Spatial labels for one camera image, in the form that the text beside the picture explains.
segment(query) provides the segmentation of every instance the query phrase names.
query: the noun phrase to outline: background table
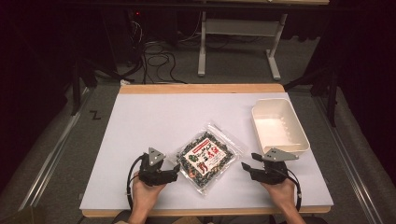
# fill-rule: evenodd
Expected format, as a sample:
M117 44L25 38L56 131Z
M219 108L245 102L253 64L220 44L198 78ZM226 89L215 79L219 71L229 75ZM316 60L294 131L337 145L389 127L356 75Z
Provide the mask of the background table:
M80 209L86 217L114 217L129 209L126 179L132 163L149 147L168 157L214 121L242 143L244 157L235 162L202 196L183 176L168 184L150 216L215 216L276 213L268 193L250 179L241 161L254 168L262 163L251 108L264 98L286 98L278 84L215 84L124 86L120 89ZM324 213L332 206L311 149L287 161L301 183L301 212ZM173 168L170 161L163 170Z

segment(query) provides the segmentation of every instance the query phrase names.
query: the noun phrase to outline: gray floor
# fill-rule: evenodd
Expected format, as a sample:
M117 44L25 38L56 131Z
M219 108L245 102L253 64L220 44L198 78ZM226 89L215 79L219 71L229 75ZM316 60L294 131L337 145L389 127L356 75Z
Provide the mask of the gray floor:
M175 49L163 45L163 49L175 54L174 77L188 83L274 82L263 57L263 46L271 45L268 39L250 43L231 41L224 48L216 49L223 43L219 39L208 41L212 48L207 49L205 77L197 76L197 46L180 44ZM316 44L317 41L300 43L295 39L281 41L276 52L282 76L279 83L289 83L304 72ZM161 57L153 58L152 62L161 63L162 60ZM169 79L171 67L169 63L160 68L160 77ZM155 71L154 67L148 67L150 77L158 82ZM142 71L132 77L136 84L141 83ZM64 136L64 130L73 120L76 123L70 127L71 132L61 147L59 162L49 174L49 182L43 186L42 195L38 195L41 197L35 204L43 209L46 223L78 222L81 218L80 197L88 183L119 87L118 82L99 79L98 87L84 94L86 104L75 117L70 117L72 102L68 103L42 133L1 195L0 219L18 211L46 159L60 147L58 139ZM334 200L331 212L318 216L329 223L395 223L396 190L361 134L342 92L338 91L337 96L337 127L332 128L323 116L325 99L311 97L308 90L309 86L299 86L289 94ZM101 119L92 119L92 111L97 111L97 117ZM82 223L110 221L111 218L89 218Z

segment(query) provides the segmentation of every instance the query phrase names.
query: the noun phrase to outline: person's left hand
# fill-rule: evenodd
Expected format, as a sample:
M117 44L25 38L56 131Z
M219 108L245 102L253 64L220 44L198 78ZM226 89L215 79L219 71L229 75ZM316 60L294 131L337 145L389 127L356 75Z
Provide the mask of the person's left hand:
M132 188L134 204L129 223L144 223L166 185L150 187L139 179L138 172L134 173L134 176L136 176Z

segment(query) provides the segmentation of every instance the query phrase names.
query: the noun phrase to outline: white plastic bin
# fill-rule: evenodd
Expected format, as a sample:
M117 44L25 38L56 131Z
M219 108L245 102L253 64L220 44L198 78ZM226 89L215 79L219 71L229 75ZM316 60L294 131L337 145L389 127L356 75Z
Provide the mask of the white plastic bin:
M276 147L300 156L309 149L308 139L289 100L259 100L252 108L252 116L263 153Z

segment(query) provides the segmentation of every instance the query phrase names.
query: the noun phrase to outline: person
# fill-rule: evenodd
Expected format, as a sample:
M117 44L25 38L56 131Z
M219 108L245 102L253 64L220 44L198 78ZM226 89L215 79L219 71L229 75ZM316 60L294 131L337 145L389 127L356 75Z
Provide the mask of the person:
M166 185L149 187L139 180L135 173L133 182L133 209L128 218L129 224L144 224L149 211L157 202L158 195ZM279 208L288 224L304 224L305 221L298 213L294 203L294 183L286 179L281 184L268 185L261 183L268 191L274 204Z

